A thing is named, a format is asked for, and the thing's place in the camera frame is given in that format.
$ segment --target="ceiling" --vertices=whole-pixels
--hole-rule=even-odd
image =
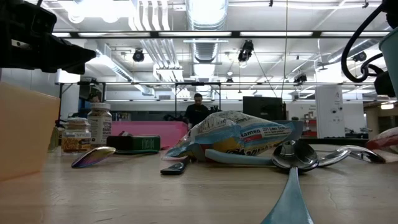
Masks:
[[[273,7],[269,1],[229,0],[225,30],[328,30],[328,31],[355,31],[358,26],[375,10],[381,0],[368,0],[369,7],[363,9],[364,0],[274,0]],[[54,12],[58,21],[54,31],[91,32],[91,31],[129,31],[128,0],[111,2],[107,11],[119,15],[115,23],[107,23],[100,17],[86,17],[81,23],[74,24],[68,19],[65,6],[68,0],[46,1],[42,7]],[[187,30],[187,12],[185,1],[170,0],[169,25],[172,30]],[[149,7],[149,21],[152,19],[152,9]],[[386,27],[385,15],[379,15],[367,30],[383,30]],[[220,44],[219,54],[214,71],[214,80],[225,82],[227,72],[232,72],[235,82],[270,82],[283,81],[283,74],[290,81],[299,73],[306,73],[308,82],[315,82],[318,73],[314,68],[314,61],[320,62],[319,55],[328,55],[343,48],[348,39],[253,39],[255,55],[246,68],[239,68],[237,53],[244,43],[244,39],[224,39],[228,43]],[[98,39],[99,45],[107,44],[112,49],[113,60],[118,61],[133,77],[140,82],[156,81],[152,75],[153,61],[146,55],[145,60],[134,63],[132,55],[137,48],[142,48],[139,39]],[[184,79],[195,78],[192,69],[192,54],[190,44],[183,43],[183,39],[174,39],[174,47],[178,61],[183,68]],[[365,51],[368,58],[380,51],[375,45]],[[303,70],[296,68],[303,65]],[[376,65],[385,68],[381,58]],[[360,74],[360,63],[348,62],[352,73]],[[106,82],[122,81],[112,70],[100,63],[88,63],[88,76],[96,77]],[[332,73],[330,79],[346,81],[341,71]]]

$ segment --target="tan box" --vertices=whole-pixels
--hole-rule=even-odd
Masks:
[[[0,83],[0,181],[41,170],[59,105],[59,98]]]

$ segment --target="table surface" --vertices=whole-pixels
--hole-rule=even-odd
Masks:
[[[50,153],[43,172],[0,183],[0,223],[260,223],[287,180],[273,167],[198,163],[164,177],[174,162],[163,154],[71,169],[76,156]],[[398,222],[397,163],[349,157],[299,179],[316,224]]]

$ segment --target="white column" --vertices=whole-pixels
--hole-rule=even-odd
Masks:
[[[341,86],[318,86],[315,89],[315,99],[318,138],[345,137]]]
[[[80,47],[84,47],[86,40],[69,40],[72,44],[78,45]],[[81,75],[75,75],[68,73],[63,70],[58,70],[56,82],[61,83],[76,83],[80,81]],[[68,88],[69,85],[63,86],[64,93],[62,94],[61,101],[61,119],[68,119],[68,115],[72,115],[73,113],[78,112],[79,107],[79,92],[80,86],[72,85]]]

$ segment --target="white jar lid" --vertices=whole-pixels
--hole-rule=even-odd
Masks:
[[[111,105],[109,103],[90,103],[91,108],[100,110],[110,110]]]

